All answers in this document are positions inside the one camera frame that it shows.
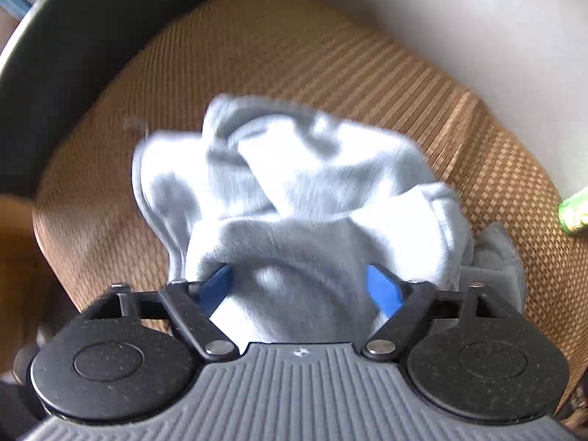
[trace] brown chair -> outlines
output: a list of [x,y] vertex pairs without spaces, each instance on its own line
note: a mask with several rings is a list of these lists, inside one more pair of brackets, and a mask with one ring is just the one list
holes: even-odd
[[172,21],[108,84],[43,172],[34,226],[78,309],[113,282],[153,290],[167,255],[139,214],[130,162],[142,133],[198,131],[219,93],[310,104],[402,132],[459,193],[475,232],[501,221],[523,259],[526,316],[588,365],[588,242],[560,229],[559,195],[475,94],[374,29],[313,0],[210,0]]

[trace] gray ribbed plate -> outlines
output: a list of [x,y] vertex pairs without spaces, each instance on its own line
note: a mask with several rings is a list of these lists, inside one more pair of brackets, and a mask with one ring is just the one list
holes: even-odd
[[187,395],[138,423],[84,426],[52,417],[28,441],[573,440],[549,417],[481,426],[443,416],[395,365],[350,344],[251,344],[234,362],[208,365]]

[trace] woven surface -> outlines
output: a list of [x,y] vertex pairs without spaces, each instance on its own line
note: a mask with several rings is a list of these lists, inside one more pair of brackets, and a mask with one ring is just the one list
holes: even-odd
[[125,122],[199,130],[222,92],[294,100],[415,139],[475,231],[507,227],[527,273],[526,315],[562,349],[575,384],[588,364],[588,241],[560,229],[554,186],[474,94],[313,0],[196,8],[123,69],[56,151],[34,222],[78,308],[116,281],[154,290],[166,279],[166,253],[130,187],[141,134]]

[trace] crumpled fabric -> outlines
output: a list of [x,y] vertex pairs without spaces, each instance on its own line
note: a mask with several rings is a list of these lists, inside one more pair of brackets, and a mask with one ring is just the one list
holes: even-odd
[[524,271],[503,227],[475,245],[457,194],[416,145],[313,108],[217,96],[202,134],[156,132],[133,157],[133,191],[169,251],[169,279],[233,286],[211,320],[239,346],[361,345],[386,316],[366,267],[443,290],[487,283],[522,311]]

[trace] white logo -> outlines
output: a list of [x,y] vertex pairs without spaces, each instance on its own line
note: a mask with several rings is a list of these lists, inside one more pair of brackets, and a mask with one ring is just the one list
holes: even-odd
[[300,348],[296,348],[296,350],[294,350],[292,353],[298,356],[298,358],[304,358],[305,356],[310,355],[311,352],[301,346]]

